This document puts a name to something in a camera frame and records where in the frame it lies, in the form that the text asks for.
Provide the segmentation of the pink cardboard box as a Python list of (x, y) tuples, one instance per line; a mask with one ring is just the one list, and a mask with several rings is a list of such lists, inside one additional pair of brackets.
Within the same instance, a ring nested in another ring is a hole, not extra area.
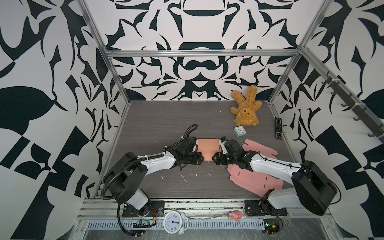
[[(260, 151), (261, 154), (265, 155), (267, 158), (276, 159), (276, 156), (278, 155), (276, 150), (251, 140), (245, 140), (245, 144), (243, 144), (242, 147), (246, 151)], [(250, 172), (241, 169), (237, 165), (228, 165), (227, 170), (230, 173), (230, 180), (233, 183), (260, 197), (270, 189), (281, 190), (284, 185), (283, 180), (264, 173)]]

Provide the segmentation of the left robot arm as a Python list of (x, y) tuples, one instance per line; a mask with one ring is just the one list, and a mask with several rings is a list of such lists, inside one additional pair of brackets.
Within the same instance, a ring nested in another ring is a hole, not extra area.
[(187, 165), (199, 166), (204, 157), (199, 150), (199, 141), (191, 133), (198, 128), (197, 124), (189, 126), (181, 139), (164, 146), (163, 151), (154, 155), (137, 156), (132, 152), (126, 153), (103, 177), (104, 184), (101, 200), (115, 200), (118, 204), (117, 219), (122, 232), (130, 237), (139, 237), (143, 231), (129, 231), (121, 221), (121, 205), (133, 207), (141, 215), (150, 213), (152, 201), (148, 195), (139, 189), (147, 175), (179, 167), (182, 170)]

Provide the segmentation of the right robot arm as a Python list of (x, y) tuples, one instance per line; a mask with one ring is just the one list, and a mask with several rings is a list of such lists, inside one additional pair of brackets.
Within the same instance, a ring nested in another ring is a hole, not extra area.
[(276, 210), (305, 208), (322, 216), (333, 199), (341, 191), (320, 168), (311, 161), (290, 163), (268, 158), (256, 151), (245, 151), (234, 139), (219, 139), (221, 150), (215, 153), (217, 165), (237, 165), (243, 170), (267, 174), (292, 185), (290, 189), (273, 190), (267, 194), (267, 202)]

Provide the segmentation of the orange cardboard box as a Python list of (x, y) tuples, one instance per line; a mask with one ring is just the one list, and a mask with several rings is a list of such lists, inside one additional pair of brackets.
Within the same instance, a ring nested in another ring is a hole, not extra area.
[(219, 139), (198, 139), (198, 152), (202, 153), (204, 161), (212, 161), (214, 155), (221, 151)]

